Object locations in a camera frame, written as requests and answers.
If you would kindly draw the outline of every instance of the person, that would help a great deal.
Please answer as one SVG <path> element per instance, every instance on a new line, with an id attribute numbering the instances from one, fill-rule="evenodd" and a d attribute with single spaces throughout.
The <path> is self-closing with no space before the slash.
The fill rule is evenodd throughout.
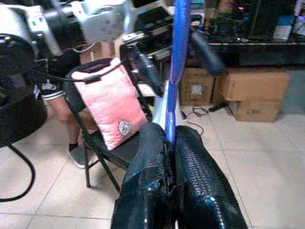
<path id="1" fill-rule="evenodd" d="M 35 69 L 37 71 L 64 78 L 70 70 L 80 65 L 79 54 L 72 50 L 67 51 L 60 57 L 56 57 L 51 60 L 40 60 L 36 63 L 36 65 L 37 66 L 35 66 Z M 74 163 L 79 168 L 84 168 L 84 153 L 83 149 L 79 147 L 78 143 L 81 129 L 65 100 L 64 92 L 62 90 L 63 82 L 54 80 L 44 74 L 36 74 L 32 72 L 25 73 L 24 78 L 26 82 L 33 87 L 35 98 L 37 100 L 42 99 L 47 101 L 57 115 L 58 119 L 66 125 L 70 140 L 68 153 L 71 155 Z M 79 113 L 79 115 L 88 129 L 98 129 L 89 111 L 83 110 Z"/>

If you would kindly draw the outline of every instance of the chair leg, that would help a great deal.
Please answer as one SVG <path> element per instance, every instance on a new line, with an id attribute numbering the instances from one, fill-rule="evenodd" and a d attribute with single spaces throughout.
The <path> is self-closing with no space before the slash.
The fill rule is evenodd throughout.
<path id="1" fill-rule="evenodd" d="M 89 162 L 88 162 L 88 148 L 87 148 L 87 146 L 84 146 L 84 154 L 85 154 L 86 183 L 87 183 L 87 187 L 91 187 L 91 184 L 90 184 L 90 174 L 89 174 Z"/>
<path id="2" fill-rule="evenodd" d="M 97 154 L 97 156 L 98 156 L 103 168 L 105 169 L 106 173 L 108 174 L 111 182 L 113 183 L 115 189 L 118 191 L 118 193 L 120 193 L 120 190 L 121 190 L 120 186 L 119 186 L 118 182 L 116 181 L 115 177 L 113 176 L 112 172 L 110 171 L 109 167 L 107 166 L 105 160 L 100 155 Z"/>

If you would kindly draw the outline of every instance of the black textured gripper pad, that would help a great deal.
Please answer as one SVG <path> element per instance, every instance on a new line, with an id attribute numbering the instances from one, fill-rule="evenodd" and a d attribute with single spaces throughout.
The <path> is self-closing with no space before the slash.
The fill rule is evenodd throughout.
<path id="1" fill-rule="evenodd" d="M 247 229 L 228 180 L 198 132 L 187 126 L 176 132 L 179 228 Z"/>
<path id="2" fill-rule="evenodd" d="M 111 229 L 171 229 L 174 199 L 165 134 L 155 123 L 140 129 L 138 152 L 115 201 Z"/>

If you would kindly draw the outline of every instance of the white label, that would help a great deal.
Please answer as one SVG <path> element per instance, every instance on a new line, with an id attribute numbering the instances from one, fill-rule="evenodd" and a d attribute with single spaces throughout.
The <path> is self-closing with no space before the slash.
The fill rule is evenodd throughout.
<path id="1" fill-rule="evenodd" d="M 201 85 L 192 85 L 192 94 L 202 94 L 203 87 Z"/>

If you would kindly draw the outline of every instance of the cardboard box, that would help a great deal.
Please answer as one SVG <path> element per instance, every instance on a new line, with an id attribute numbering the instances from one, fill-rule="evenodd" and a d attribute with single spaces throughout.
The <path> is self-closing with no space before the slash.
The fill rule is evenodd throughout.
<path id="1" fill-rule="evenodd" d="M 212 94 L 212 99 L 211 99 L 211 103 L 214 105 L 218 105 L 218 104 L 224 103 L 226 101 L 221 92 L 221 81 L 222 81 L 221 77 L 215 78 L 215 84 L 214 84 L 214 89 L 213 89 L 213 94 Z"/>
<path id="2" fill-rule="evenodd" d="M 214 77 L 203 68 L 185 68 L 180 82 L 181 105 L 209 105 Z"/>
<path id="3" fill-rule="evenodd" d="M 115 55 L 114 43 L 96 43 L 88 51 L 82 52 L 81 64 L 97 61 L 104 58 L 112 58 Z"/>
<path id="4" fill-rule="evenodd" d="M 281 101 L 238 101 L 230 102 L 229 107 L 237 121 L 274 123 L 281 109 Z"/>
<path id="5" fill-rule="evenodd" d="M 227 101 L 282 100 L 289 75 L 277 68 L 228 69 L 221 84 Z"/>

